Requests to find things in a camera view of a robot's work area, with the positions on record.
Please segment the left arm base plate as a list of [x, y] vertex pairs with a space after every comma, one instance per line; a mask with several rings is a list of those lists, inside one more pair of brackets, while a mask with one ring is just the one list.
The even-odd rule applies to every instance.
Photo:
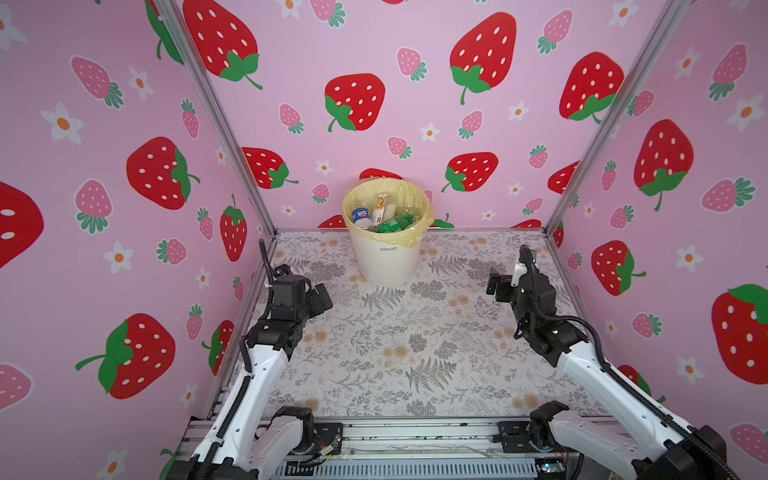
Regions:
[[288, 456], [313, 456], [326, 447], [331, 447], [329, 455], [337, 455], [342, 449], [343, 430], [344, 424], [341, 422], [315, 423], [312, 433], [305, 436], [299, 446], [291, 450]]

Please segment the green bottle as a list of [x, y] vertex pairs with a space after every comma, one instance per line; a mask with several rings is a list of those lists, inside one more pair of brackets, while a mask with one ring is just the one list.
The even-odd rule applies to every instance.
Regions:
[[418, 217], [416, 215], [411, 213], [403, 213], [383, 221], [378, 227], [378, 232], [381, 234], [388, 234], [404, 231], [417, 222]]

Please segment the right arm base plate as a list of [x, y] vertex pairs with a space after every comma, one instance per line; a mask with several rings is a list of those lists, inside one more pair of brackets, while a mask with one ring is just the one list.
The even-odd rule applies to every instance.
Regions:
[[497, 427], [498, 432], [492, 437], [492, 442], [499, 443], [505, 453], [565, 454], [569, 452], [538, 426], [531, 427], [528, 420], [501, 421], [497, 423]]

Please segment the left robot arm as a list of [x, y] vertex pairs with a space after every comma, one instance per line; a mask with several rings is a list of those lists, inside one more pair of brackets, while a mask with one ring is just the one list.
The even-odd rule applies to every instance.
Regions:
[[269, 479], [292, 452], [314, 444], [312, 411], [283, 407], [258, 433], [276, 382], [303, 338], [308, 320], [333, 307], [324, 285], [274, 268], [264, 241], [259, 242], [266, 271], [264, 313], [238, 342], [242, 368], [209, 432], [187, 460], [171, 464], [168, 479]]

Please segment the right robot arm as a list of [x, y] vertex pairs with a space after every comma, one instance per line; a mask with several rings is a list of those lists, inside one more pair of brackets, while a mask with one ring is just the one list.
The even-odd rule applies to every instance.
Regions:
[[624, 429], [617, 434], [559, 401], [529, 415], [516, 440], [544, 452], [571, 449], [623, 479], [734, 479], [725, 440], [711, 427], [694, 427], [643, 391], [604, 356], [595, 328], [557, 312], [556, 291], [527, 245], [514, 271], [491, 271], [487, 294], [512, 309], [515, 338], [579, 383]]

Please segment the clear bottle blue cap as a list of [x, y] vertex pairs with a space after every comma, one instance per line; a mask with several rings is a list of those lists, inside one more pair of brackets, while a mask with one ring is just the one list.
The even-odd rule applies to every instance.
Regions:
[[365, 207], [359, 207], [352, 212], [353, 224], [363, 230], [367, 230], [373, 226], [373, 220], [370, 211]]

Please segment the clear bottle blue label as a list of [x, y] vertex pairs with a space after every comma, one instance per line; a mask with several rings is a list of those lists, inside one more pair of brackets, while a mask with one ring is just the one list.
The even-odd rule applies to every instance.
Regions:
[[420, 209], [415, 206], [405, 207], [403, 214], [414, 221], [419, 221], [422, 216]]

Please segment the clear bottle orange flower label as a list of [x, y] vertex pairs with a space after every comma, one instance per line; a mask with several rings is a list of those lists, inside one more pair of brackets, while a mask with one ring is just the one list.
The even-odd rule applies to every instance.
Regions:
[[384, 221], [386, 209], [388, 206], [388, 198], [389, 195], [386, 193], [379, 194], [376, 198], [376, 202], [371, 214], [372, 225], [374, 227], [380, 226]]

